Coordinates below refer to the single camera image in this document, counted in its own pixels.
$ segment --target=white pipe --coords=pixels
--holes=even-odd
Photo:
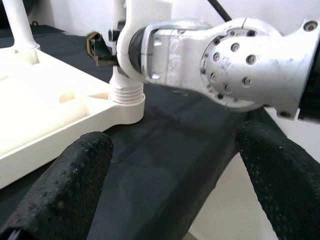
[[[2,2],[14,37],[13,47],[18,51],[38,48],[39,44],[32,35],[23,0],[2,0]]]

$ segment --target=textured rubber pad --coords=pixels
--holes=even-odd
[[[320,164],[282,132],[262,123],[243,123],[236,141],[278,238],[320,240]]]
[[[21,230],[36,240],[85,240],[112,152],[105,133],[81,136],[34,183],[1,228],[0,239]]]

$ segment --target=floor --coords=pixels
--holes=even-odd
[[[237,154],[217,182],[184,240],[277,240],[246,167]]]

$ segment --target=black cable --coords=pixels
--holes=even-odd
[[[229,16],[229,14],[226,12],[226,10],[220,5],[220,3],[217,0],[208,0],[208,2],[217,11],[217,13],[221,16],[221,18],[225,22],[229,22],[232,20],[232,18]]]

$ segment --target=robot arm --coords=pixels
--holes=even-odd
[[[301,108],[300,118],[320,119],[319,23],[305,19],[283,36],[251,18],[217,27],[193,19],[164,21],[136,32],[129,58],[144,83],[198,92],[232,111],[271,106],[293,119]]]

